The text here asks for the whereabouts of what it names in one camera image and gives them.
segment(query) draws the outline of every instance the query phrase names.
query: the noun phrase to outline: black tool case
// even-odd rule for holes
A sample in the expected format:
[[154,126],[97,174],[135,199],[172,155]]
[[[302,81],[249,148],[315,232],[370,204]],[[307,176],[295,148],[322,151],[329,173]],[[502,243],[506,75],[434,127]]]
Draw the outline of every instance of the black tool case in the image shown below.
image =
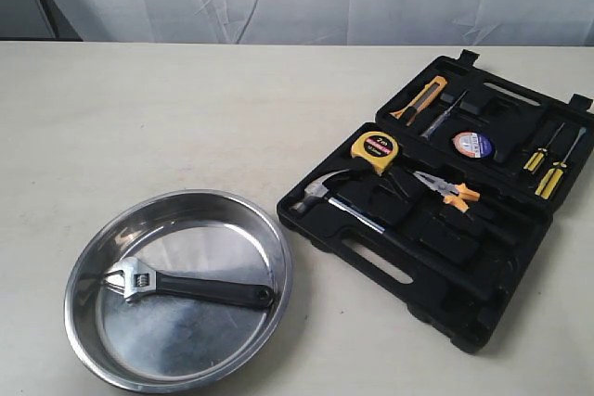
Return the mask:
[[[569,104],[511,83],[473,67],[476,53],[464,50],[458,59],[438,57],[314,168],[279,203],[280,221],[332,252],[403,300],[409,311],[450,337],[465,352],[476,352],[489,340],[524,271],[536,253],[559,208],[594,147],[592,100],[574,95]],[[447,80],[444,90],[407,125],[390,112],[404,108],[436,75]],[[420,134],[433,120],[467,93],[451,115],[427,140]],[[523,169],[555,130],[535,173]],[[549,199],[535,195],[541,179],[559,161],[581,127],[587,129],[567,160],[567,171]],[[377,174],[351,146],[369,131],[396,140],[397,156]],[[460,132],[486,136],[491,155],[471,159],[454,149]],[[291,207],[303,199],[307,185],[338,170],[324,183],[328,194],[303,214]],[[472,203],[471,218],[413,176],[422,171],[466,184],[481,194]],[[388,229],[384,236],[331,205],[338,199]],[[365,246],[406,273],[411,283],[387,274],[356,249]]]

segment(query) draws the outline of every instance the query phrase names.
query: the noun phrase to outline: table surface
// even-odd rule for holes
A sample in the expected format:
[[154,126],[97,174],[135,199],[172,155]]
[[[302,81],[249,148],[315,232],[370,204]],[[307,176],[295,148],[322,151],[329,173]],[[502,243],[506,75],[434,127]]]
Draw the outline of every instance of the table surface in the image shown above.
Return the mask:
[[[346,136],[460,49],[0,43],[2,394],[128,394],[86,371],[63,327],[66,281],[96,231],[183,188],[227,190],[276,218]],[[474,50],[476,66],[549,96],[594,97],[594,49]],[[589,162],[474,356],[285,231],[295,277],[277,332],[197,394],[593,394],[592,197]]]

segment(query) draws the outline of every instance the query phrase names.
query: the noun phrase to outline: pliers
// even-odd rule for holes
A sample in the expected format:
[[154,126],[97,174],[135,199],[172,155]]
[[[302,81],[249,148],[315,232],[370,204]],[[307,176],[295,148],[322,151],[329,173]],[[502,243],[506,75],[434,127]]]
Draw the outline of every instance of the pliers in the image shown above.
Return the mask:
[[470,209],[467,201],[478,201],[481,198],[481,194],[477,191],[469,189],[464,183],[454,185],[438,176],[429,175],[426,172],[416,171],[413,172],[413,176],[421,181],[424,185],[429,187],[431,190],[438,192],[444,197],[444,203],[454,206],[462,213],[468,215],[474,221],[478,221],[484,229],[489,231],[493,236],[499,238],[504,243],[513,246],[517,243],[517,239],[512,234],[504,231],[500,227],[489,223],[474,212],[468,212]]

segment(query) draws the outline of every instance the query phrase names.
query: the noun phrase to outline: yellow tape measure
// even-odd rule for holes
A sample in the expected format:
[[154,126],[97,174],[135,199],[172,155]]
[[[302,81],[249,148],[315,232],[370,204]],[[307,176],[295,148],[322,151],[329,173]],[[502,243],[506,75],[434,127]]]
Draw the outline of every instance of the yellow tape measure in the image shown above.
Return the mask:
[[398,143],[384,132],[367,132],[351,146],[351,156],[367,160],[378,175],[390,165],[398,154]]

